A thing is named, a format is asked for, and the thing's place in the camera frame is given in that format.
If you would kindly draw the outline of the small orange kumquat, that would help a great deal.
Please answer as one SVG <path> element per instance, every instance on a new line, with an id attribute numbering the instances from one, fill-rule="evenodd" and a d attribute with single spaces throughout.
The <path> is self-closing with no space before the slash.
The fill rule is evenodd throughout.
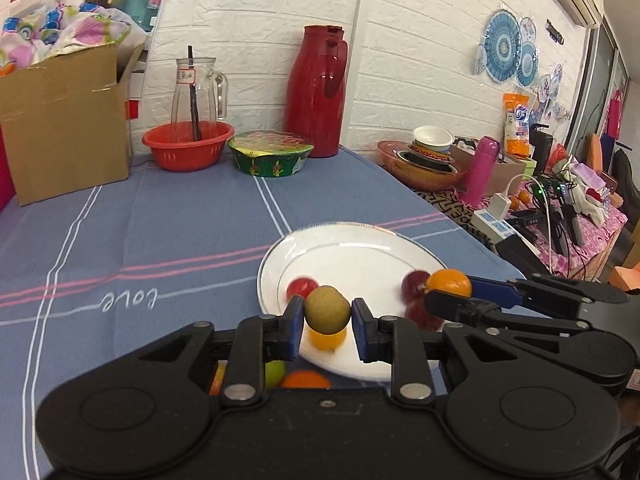
<path id="1" fill-rule="evenodd" d="M 440 269 L 426 280 L 426 290 L 439 290 L 470 298 L 473 292 L 473 285 L 470 278 L 463 272 L 456 269 Z"/>

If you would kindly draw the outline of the orange tangerine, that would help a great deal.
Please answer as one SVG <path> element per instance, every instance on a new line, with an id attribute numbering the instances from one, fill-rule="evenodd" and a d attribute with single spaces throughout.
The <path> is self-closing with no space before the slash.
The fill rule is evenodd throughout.
<path id="1" fill-rule="evenodd" d="M 224 375 L 226 374 L 227 362 L 219 361 L 217 363 L 216 373 L 212 384 L 210 385 L 209 394 L 211 396 L 219 396 L 222 384 L 224 383 Z"/>
<path id="2" fill-rule="evenodd" d="M 329 389 L 329 378 L 314 370 L 294 370 L 284 376 L 279 384 L 285 389 Z"/>

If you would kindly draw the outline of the brown kiwi fruit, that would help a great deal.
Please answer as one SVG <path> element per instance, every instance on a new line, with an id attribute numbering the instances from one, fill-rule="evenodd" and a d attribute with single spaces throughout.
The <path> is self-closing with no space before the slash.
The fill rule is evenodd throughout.
<path id="1" fill-rule="evenodd" d="M 349 322 L 350 303 L 334 287 L 320 286 L 305 299 L 305 318 L 316 332 L 335 334 Z"/>

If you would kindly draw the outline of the green lime fruit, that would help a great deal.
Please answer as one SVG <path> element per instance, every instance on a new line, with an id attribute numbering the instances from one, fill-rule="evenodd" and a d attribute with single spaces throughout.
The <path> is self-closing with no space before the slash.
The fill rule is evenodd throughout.
<path id="1" fill-rule="evenodd" d="M 271 361 L 265 364 L 265 388 L 277 388 L 286 375 L 286 364 L 283 361 Z"/>

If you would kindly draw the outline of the dark red plum front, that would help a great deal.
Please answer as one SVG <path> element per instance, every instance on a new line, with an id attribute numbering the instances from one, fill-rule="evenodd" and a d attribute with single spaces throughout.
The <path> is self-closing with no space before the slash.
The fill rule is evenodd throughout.
<path id="1" fill-rule="evenodd" d="M 415 322 L 420 330 L 427 330 L 428 332 L 438 332 L 444 325 L 442 318 L 427 312 L 424 302 L 420 298 L 416 298 L 416 300 L 408 304 L 405 317 Z"/>

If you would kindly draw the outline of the dark red plum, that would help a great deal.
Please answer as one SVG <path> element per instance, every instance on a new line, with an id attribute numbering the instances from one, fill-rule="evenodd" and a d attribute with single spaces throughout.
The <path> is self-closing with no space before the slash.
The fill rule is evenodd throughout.
<path id="1" fill-rule="evenodd" d="M 415 322 L 420 330 L 427 330 L 428 332 L 438 332 L 444 325 L 442 318 L 427 312 L 424 302 L 420 298 L 416 298 L 416 300 L 408 304 L 405 317 Z"/>
<path id="2" fill-rule="evenodd" d="M 430 277 L 431 274 L 424 270 L 415 270 L 407 274 L 400 285 L 402 301 L 405 304 L 410 304 L 410 302 L 423 297 Z"/>

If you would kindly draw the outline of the yellow orange fruit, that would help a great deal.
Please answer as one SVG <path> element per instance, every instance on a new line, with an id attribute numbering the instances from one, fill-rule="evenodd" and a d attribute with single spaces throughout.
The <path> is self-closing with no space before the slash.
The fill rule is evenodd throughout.
<path id="1" fill-rule="evenodd" d="M 321 352 L 333 353 L 344 344 L 347 328 L 343 328 L 334 334 L 322 334 L 312 328 L 308 328 L 307 333 L 309 342 L 314 348 Z"/>

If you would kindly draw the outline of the white round plate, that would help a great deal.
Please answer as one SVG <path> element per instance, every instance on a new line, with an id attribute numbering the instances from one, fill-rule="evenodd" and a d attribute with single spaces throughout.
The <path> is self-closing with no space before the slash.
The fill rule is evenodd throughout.
<path id="1" fill-rule="evenodd" d="M 294 231 L 262 258 L 257 298 L 265 314 L 286 308 L 286 289 L 296 278 L 336 288 L 347 300 L 362 298 L 372 314 L 401 316 L 400 285 L 407 274 L 433 273 L 445 265 L 401 234 L 356 222 L 329 222 Z"/>

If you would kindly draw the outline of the pink water bottle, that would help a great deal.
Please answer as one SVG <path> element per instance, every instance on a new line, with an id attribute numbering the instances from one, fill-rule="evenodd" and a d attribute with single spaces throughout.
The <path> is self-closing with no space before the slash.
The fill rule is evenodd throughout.
<path id="1" fill-rule="evenodd" d="M 475 209 L 482 201 L 499 152 L 499 142 L 489 136 L 483 136 L 478 142 L 460 194 L 466 206 Z"/>

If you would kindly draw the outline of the orange snack bag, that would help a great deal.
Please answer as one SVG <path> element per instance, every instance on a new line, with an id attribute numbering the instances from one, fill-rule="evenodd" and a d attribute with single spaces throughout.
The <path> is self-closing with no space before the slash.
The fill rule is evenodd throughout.
<path id="1" fill-rule="evenodd" d="M 505 93 L 502 102 L 506 112 L 504 148 L 509 155 L 526 158 L 529 156 L 528 97 L 519 93 Z"/>

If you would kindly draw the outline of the blue striped tablecloth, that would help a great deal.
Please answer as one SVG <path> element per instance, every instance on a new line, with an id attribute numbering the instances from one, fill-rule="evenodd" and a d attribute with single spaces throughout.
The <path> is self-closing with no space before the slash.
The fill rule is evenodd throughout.
<path id="1" fill-rule="evenodd" d="M 369 159 L 311 159 L 257 179 L 229 156 L 186 174 L 137 162 L 126 181 L 1 214 L 1 474 L 39 479 L 35 410 L 54 387 L 178 330 L 256 315 L 256 275 L 289 232 L 330 221 L 396 231 L 446 266 L 518 270 Z"/>

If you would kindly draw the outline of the red plastic basket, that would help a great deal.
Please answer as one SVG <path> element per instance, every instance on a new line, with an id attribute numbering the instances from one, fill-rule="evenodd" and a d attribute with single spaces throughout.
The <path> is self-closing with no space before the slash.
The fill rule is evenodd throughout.
<path id="1" fill-rule="evenodd" d="M 226 122 L 200 122 L 201 140 L 194 140 L 190 122 L 176 122 L 152 128 L 142 136 L 160 168 L 192 172 L 215 165 L 234 127 Z"/>

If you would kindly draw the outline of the glass pitcher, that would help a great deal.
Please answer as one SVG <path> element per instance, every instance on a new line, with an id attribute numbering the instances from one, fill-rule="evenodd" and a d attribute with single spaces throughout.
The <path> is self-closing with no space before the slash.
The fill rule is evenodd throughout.
<path id="1" fill-rule="evenodd" d="M 200 122 L 222 122 L 227 117 L 228 78 L 217 70 L 216 58 L 194 58 L 198 117 Z M 176 59 L 176 84 L 170 123 L 191 122 L 190 82 L 192 72 L 188 58 Z"/>

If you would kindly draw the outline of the pink tote bag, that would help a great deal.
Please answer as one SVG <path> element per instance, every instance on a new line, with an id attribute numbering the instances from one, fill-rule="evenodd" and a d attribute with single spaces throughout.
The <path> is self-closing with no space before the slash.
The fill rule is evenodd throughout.
<path id="1" fill-rule="evenodd" d="M 15 188 L 8 158 L 6 157 L 6 147 L 4 146 L 2 133 L 0 133 L 0 211 L 12 200 L 14 195 Z"/>

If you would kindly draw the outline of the floral cloth in box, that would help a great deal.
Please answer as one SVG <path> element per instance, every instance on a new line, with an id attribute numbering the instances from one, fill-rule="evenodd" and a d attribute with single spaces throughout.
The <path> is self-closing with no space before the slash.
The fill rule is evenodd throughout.
<path id="1" fill-rule="evenodd" d="M 23 16 L 10 16 L 1 29 L 1 75 L 48 58 L 114 46 L 123 66 L 148 34 L 128 14 L 92 3 L 59 4 Z"/>

